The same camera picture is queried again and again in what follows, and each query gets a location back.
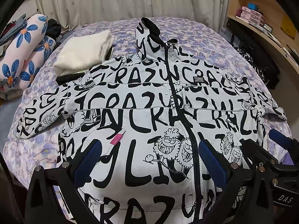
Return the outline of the wooden shelf desk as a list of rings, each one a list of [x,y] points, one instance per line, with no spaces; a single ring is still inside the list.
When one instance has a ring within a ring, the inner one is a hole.
[[[237,16],[237,10],[248,6],[249,3],[259,6],[266,18],[266,25],[273,29],[272,36],[275,40]],[[298,52],[298,31],[275,0],[230,0],[227,17],[252,30],[253,33],[258,35],[258,40],[276,63],[298,76],[298,63],[287,51],[290,48]]]

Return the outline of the beige pleated curtain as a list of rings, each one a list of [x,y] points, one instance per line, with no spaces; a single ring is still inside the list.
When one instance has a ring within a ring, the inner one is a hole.
[[[179,17],[219,31],[229,0],[34,0],[37,10],[63,26],[141,17]]]

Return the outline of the pink boxes on shelf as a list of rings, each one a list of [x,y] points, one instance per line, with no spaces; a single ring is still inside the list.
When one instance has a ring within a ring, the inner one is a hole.
[[[245,6],[242,6],[236,11],[236,17],[247,23],[251,22],[259,26],[264,26],[266,23],[266,19],[261,13]]]

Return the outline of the white black graffiti print jacket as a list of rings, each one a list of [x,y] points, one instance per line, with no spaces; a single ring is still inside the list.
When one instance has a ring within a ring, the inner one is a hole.
[[[90,68],[24,110],[17,136],[30,138],[59,117],[57,165],[98,158],[78,192],[100,223],[198,223],[212,216],[220,189],[199,149],[207,140],[244,168],[245,140],[262,145],[263,118],[285,112],[245,74],[198,59],[142,18],[137,52]]]

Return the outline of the black garment behind blanket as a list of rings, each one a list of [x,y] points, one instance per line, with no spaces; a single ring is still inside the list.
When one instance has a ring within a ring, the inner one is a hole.
[[[48,27],[46,29],[46,36],[51,37],[56,40],[61,34],[62,26],[55,19],[50,19],[48,21]]]

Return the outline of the black white patterned clothes pile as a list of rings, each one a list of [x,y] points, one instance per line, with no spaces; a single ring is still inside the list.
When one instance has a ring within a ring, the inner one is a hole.
[[[280,81],[280,70],[267,53],[259,49],[256,51],[242,43],[234,49],[253,67],[268,89],[276,88]]]

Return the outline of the black garment under cream garment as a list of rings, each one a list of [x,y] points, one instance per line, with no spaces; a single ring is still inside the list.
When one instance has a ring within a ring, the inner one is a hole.
[[[77,80],[79,78],[82,78],[85,75],[85,73],[86,72],[83,71],[83,72],[76,72],[76,73],[73,73],[73,74],[58,76],[56,78],[56,82],[57,82],[58,85],[63,85],[63,84],[66,84],[70,81],[74,81],[74,80]]]

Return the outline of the dark clothes pile by blanket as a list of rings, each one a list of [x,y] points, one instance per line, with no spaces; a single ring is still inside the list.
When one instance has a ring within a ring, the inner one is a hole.
[[[26,26],[26,14],[9,23],[1,34],[1,55],[5,52],[14,37]]]

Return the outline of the purple floral bed cover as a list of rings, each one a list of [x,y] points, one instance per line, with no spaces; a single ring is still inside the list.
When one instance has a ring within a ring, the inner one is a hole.
[[[226,86],[216,83],[217,79],[228,75],[235,79],[245,79],[252,89],[258,92],[253,100],[259,104],[276,106],[267,87],[263,84],[253,67],[219,34],[204,24],[182,18],[153,18],[154,24],[161,30],[161,38],[178,40],[178,48],[185,49],[194,57],[193,63],[179,64],[172,71],[181,76],[187,84],[187,92],[192,90],[194,75],[203,75],[206,84],[200,88],[201,101],[188,96],[185,106],[195,114],[198,124],[194,132],[202,133],[219,148],[221,142],[214,135],[219,131],[230,131],[234,136],[250,131],[252,137],[274,128],[290,136],[291,131],[285,117],[267,114],[257,117],[256,111],[237,107],[236,103],[224,97]],[[137,53],[135,27],[137,19],[115,22],[98,22],[76,30],[50,56],[37,75],[33,85],[25,90],[19,104],[3,156],[10,173],[28,188],[33,169],[37,165],[53,168],[61,164],[62,151],[75,154],[76,147],[88,132],[80,132],[83,122],[80,107],[73,99],[59,97],[58,103],[66,114],[41,132],[28,139],[17,137],[18,120],[33,100],[39,100],[43,94],[57,91],[53,64],[66,42],[73,37],[80,37],[110,30],[113,43],[113,58]],[[96,190],[123,186],[125,175],[140,181],[142,192],[180,192],[194,190],[194,172],[192,163],[181,165],[175,159],[162,163],[146,163],[144,157],[153,154],[153,145],[147,143],[150,137],[162,139],[169,137],[169,115],[174,114],[174,102],[164,94],[163,88],[154,87],[154,83],[166,81],[163,64],[117,62],[109,72],[102,72],[95,83],[105,83],[104,88],[97,88],[98,98],[90,109],[100,109],[100,119],[92,124],[91,131],[101,128],[107,131],[102,139],[108,142],[113,136],[113,127],[128,128],[131,125],[141,127],[142,131],[127,131],[121,141],[120,149],[107,162],[101,162],[92,172],[87,188]]]

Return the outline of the folded cream white garment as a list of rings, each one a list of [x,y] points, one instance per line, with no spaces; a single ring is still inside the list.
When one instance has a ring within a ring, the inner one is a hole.
[[[105,61],[114,38],[110,30],[70,38],[53,64],[56,76],[85,71]]]

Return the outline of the pink blue flower rolled blanket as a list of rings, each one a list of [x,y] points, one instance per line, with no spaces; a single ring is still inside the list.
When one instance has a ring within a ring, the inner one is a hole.
[[[35,14],[17,33],[1,57],[1,98],[10,100],[29,88],[56,42],[46,35],[48,18]]]

